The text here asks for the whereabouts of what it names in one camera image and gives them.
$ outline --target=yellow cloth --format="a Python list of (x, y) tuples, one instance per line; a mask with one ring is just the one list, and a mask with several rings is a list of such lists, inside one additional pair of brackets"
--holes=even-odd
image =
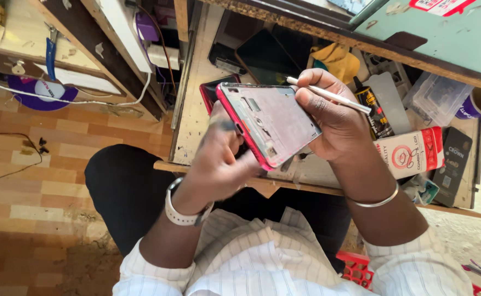
[(333, 43), (323, 49), (318, 46), (311, 48), (311, 57), (321, 61), (326, 69), (344, 84), (353, 81), (359, 70), (359, 60), (351, 53), (349, 47), (339, 43)]

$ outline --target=watch strap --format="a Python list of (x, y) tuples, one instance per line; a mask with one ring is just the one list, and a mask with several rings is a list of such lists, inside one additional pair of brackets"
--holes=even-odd
[(182, 215), (178, 213), (171, 203), (171, 191), (182, 182), (183, 178), (184, 177), (180, 177), (176, 179), (167, 188), (166, 205), (165, 205), (166, 215), (167, 215), (167, 218), (169, 218), (169, 220), (176, 225), (198, 226), (202, 223), (202, 221), (204, 221), (209, 216), (209, 214), (211, 213), (211, 210), (213, 209), (213, 205), (215, 203), (214, 202), (208, 203), (206, 207), (203, 208), (202, 211), (196, 215)]

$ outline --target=white cable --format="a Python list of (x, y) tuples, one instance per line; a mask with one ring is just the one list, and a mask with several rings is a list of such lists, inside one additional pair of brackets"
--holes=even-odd
[(70, 101), (66, 101), (64, 99), (59, 99), (59, 98), (53, 98), (51, 96), (46, 96), (46, 95), (38, 95), (38, 94), (31, 94), (31, 93), (26, 93), (26, 92), (22, 92), (22, 91), (18, 91), (18, 90), (13, 90), (9, 87), (6, 87), (6, 86), (2, 86), (0, 85), (0, 89), (4, 89), (4, 90), (7, 90), (7, 91), (11, 91), (13, 93), (18, 93), (18, 94), (23, 94), (23, 95), (29, 95), (29, 96), (36, 96), (38, 98), (47, 98), (47, 99), (50, 99), (52, 101), (59, 101), (59, 102), (64, 102), (64, 103), (70, 103), (70, 104), (89, 104), (89, 103), (93, 103), (93, 104), (102, 104), (102, 105), (110, 105), (110, 106), (123, 106), (123, 105), (134, 105), (134, 104), (138, 104), (140, 103), (140, 101), (142, 100), (142, 98), (144, 98), (144, 95), (145, 95), (145, 90), (147, 89), (147, 86), (149, 86), (149, 82), (151, 82), (151, 73), (147, 73), (147, 82), (145, 83), (144, 85), (144, 89), (142, 90), (142, 93), (140, 95), (140, 98), (138, 98), (136, 101), (134, 102), (129, 102), (129, 103), (108, 103), (108, 102), (100, 102), (100, 101), (81, 101), (81, 102), (70, 102)]

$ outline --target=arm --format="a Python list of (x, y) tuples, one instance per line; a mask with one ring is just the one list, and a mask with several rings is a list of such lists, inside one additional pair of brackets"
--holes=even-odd
[[(194, 215), (208, 202), (232, 196), (260, 168), (250, 151), (235, 160), (242, 137), (220, 102), (214, 105), (210, 122), (191, 169), (171, 199), (183, 215)], [(141, 240), (140, 253), (154, 266), (187, 268), (193, 262), (201, 229), (201, 225), (176, 225), (164, 211)]]
[[(250, 152), (235, 160), (242, 137), (220, 103), (214, 105), (210, 122), (191, 169), (171, 197), (173, 207), (183, 215), (194, 215), (209, 202), (230, 197), (260, 168)], [(195, 269), (201, 230), (201, 226), (176, 225), (162, 212), (124, 258), (113, 294), (181, 296)]]
[[(298, 85), (309, 84), (357, 101), (346, 85), (327, 71), (304, 71)], [(396, 180), (372, 143), (365, 117), (307, 89), (299, 89), (296, 99), (320, 121), (323, 135), (313, 141), (310, 148), (329, 161), (345, 195), (361, 203), (388, 198), (395, 190)], [(362, 207), (350, 200), (348, 206), (364, 239), (377, 246), (410, 242), (428, 228), (423, 215), (402, 190), (392, 201), (379, 207)]]
[[(304, 71), (299, 86), (315, 84), (352, 98), (352, 92), (321, 69)], [(375, 149), (365, 117), (306, 89), (296, 99), (320, 122), (323, 135), (310, 144), (326, 159), (345, 195), (360, 203), (377, 203), (395, 190), (396, 180)], [(390, 202), (362, 207), (347, 199), (359, 232), (366, 240), (372, 287), (380, 295), (469, 295), (472, 284), (461, 266), (445, 252), (415, 205), (400, 190)]]

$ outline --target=tiled floor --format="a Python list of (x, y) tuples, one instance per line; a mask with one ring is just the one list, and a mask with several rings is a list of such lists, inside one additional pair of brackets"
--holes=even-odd
[[(0, 90), (0, 132), (24, 133), (35, 143), (43, 137), (50, 153), (0, 179), (0, 295), (110, 295), (121, 256), (93, 208), (83, 170), (94, 153), (118, 143), (167, 158), (169, 118), (118, 117), (94, 104), (39, 112), (11, 97)], [(23, 140), (0, 135), (0, 175), (39, 161), (26, 155)]]

